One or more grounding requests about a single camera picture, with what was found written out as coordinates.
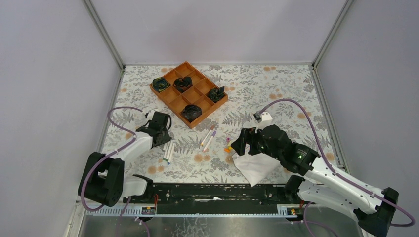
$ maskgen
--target wooden tray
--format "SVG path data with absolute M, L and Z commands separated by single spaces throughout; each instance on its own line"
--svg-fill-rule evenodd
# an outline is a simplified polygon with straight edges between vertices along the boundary
M 208 92 L 216 86 L 212 81 L 196 70 L 188 62 L 184 62 L 175 69 L 163 76 L 170 84 L 162 92 L 158 92 L 150 84 L 151 90 L 182 120 L 190 129 L 198 125 L 202 120 L 212 114 L 222 104 L 228 100 L 228 95 L 224 93 L 221 100 L 214 103 L 207 97 Z M 173 82 L 178 78 L 190 77 L 192 79 L 192 87 L 181 93 L 173 86 Z M 192 122 L 188 122 L 180 112 L 186 105 L 194 104 L 202 109 L 202 115 Z

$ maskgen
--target gray wall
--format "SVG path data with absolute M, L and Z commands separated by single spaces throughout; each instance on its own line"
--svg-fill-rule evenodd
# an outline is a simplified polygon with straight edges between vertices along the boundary
M 0 3 L 0 236 L 62 236 L 119 70 L 81 0 Z
M 419 1 L 358 0 L 319 66 L 353 175 L 419 218 Z M 396 223 L 409 219 L 400 212 Z M 390 228 L 417 236 L 419 225 Z
M 312 62 L 345 0 L 93 0 L 128 63 Z

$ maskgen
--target table surface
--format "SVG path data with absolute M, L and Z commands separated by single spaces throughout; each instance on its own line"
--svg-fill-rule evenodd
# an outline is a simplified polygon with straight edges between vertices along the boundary
M 161 77 L 173 66 L 127 66 L 115 106 L 134 106 L 145 111 L 157 109 L 172 116 L 169 133 L 175 141 L 172 162 L 163 161 L 163 146 L 143 153 L 135 161 L 126 164 L 125 173 L 139 174 L 154 182 L 171 183 L 247 183 L 234 166 L 231 156 L 224 151 L 227 138 L 237 139 L 244 127 L 255 127 L 253 114 L 269 102 L 279 98 L 291 98 L 305 107 L 319 135 L 327 159 L 336 164 L 326 121 L 323 117 L 309 67 L 286 66 L 205 66 L 194 67 L 218 86 L 225 86 L 228 101 L 195 128 L 189 129 L 174 113 L 152 93 L 149 84 Z M 273 123 L 286 131 L 293 141 L 318 150 L 307 119 L 296 105 L 283 102 L 267 110 Z M 114 121 L 128 129 L 136 129 L 147 121 L 144 114 L 133 110 L 117 110 Z M 209 151 L 202 152 L 200 141 L 214 125 L 217 134 Z M 122 146 L 131 134 L 108 128 L 103 153 Z M 261 183 L 284 184 L 292 175 L 278 167 Z

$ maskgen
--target metal frame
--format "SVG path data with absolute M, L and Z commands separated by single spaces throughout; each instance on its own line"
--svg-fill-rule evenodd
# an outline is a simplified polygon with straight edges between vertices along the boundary
M 326 53 L 326 50 L 329 48 L 330 43 L 332 42 L 333 38 L 336 35 L 337 30 L 339 29 L 343 19 L 345 18 L 346 14 L 348 13 L 349 9 L 351 8 L 352 4 L 355 0 L 346 0 L 345 4 L 343 5 L 342 10 L 340 11 L 339 15 L 335 23 L 332 26 L 328 36 L 326 37 L 325 42 L 323 43 L 322 47 L 320 48 L 319 53 L 317 54 L 316 58 L 313 61 L 313 68 L 316 69 L 319 65 L 320 61 L 322 60 L 323 56 Z
M 109 37 L 108 32 L 106 31 L 105 27 L 103 26 L 102 21 L 100 20 L 99 15 L 97 14 L 96 9 L 93 6 L 93 3 L 91 0 L 82 0 L 84 3 L 84 6 L 86 7 L 86 10 L 88 11 L 89 15 L 92 17 L 92 20 L 99 31 L 100 35 L 103 38 L 103 41 L 105 42 L 106 46 L 109 49 L 109 52 L 111 53 L 112 57 L 115 60 L 115 63 L 118 65 L 118 67 L 123 70 L 124 69 L 124 62 L 122 61 L 117 49 L 115 48 L 115 45 L 112 43 L 111 38 Z
M 335 127 L 335 122 L 330 112 L 330 107 L 327 102 L 327 99 L 323 90 L 323 86 L 319 80 L 317 71 L 314 70 L 312 67 L 310 68 L 310 71 L 311 71 L 311 76 L 313 77 L 314 88 L 316 89 L 317 95 L 319 97 L 320 107 L 322 108 L 322 112 L 326 119 L 328 133 L 331 136 L 331 143 L 332 143 L 332 148 L 334 150 L 334 154 L 338 157 L 339 163 L 344 165 L 346 172 L 350 174 L 351 172 L 350 172 L 349 166 L 346 165 L 347 164 L 346 156 L 343 152 L 342 144 L 340 142 L 339 135 Z
M 122 78 L 124 77 L 125 71 L 121 69 L 120 77 L 118 79 L 118 83 L 115 85 L 114 93 L 112 94 L 111 104 L 109 105 L 108 111 L 115 106 L 116 99 L 118 96 L 118 93 L 120 91 Z M 103 148 L 103 144 L 105 142 L 106 133 L 108 133 L 109 129 L 109 121 L 106 119 L 105 124 L 103 125 L 102 132 L 100 134 L 99 143 L 97 145 L 96 151 L 100 152 Z
M 76 203 L 73 213 L 67 225 L 63 237 L 78 237 L 80 229 L 82 228 L 85 209 L 80 203 Z

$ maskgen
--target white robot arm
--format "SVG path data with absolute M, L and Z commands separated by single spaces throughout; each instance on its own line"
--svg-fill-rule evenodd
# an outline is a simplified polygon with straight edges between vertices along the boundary
M 244 155 L 246 144 L 249 144 L 249 155 L 263 153 L 279 160 L 288 171 L 301 175 L 293 175 L 285 186 L 293 199 L 291 201 L 322 204 L 349 216 L 367 232 L 378 237 L 386 236 L 395 208 L 382 199 L 397 204 L 397 191 L 373 187 L 326 163 L 326 159 L 315 150 L 292 142 L 285 131 L 271 125 L 269 113 L 263 112 L 255 117 L 258 126 L 243 128 L 231 145 L 238 155 Z M 307 179 L 323 185 L 313 184 Z
M 125 163 L 131 163 L 133 159 L 151 148 L 171 140 L 168 133 L 171 127 L 170 115 L 151 111 L 146 116 L 152 119 L 136 130 L 133 143 L 116 153 L 119 158 L 105 159 L 90 175 L 84 192 L 86 198 L 106 206 L 113 206 L 121 197 L 144 195 L 150 183 L 149 179 L 139 175 L 125 175 L 124 165 Z M 105 157 L 105 154 L 93 152 L 87 159 L 79 185 L 80 196 L 87 174 L 103 157 Z

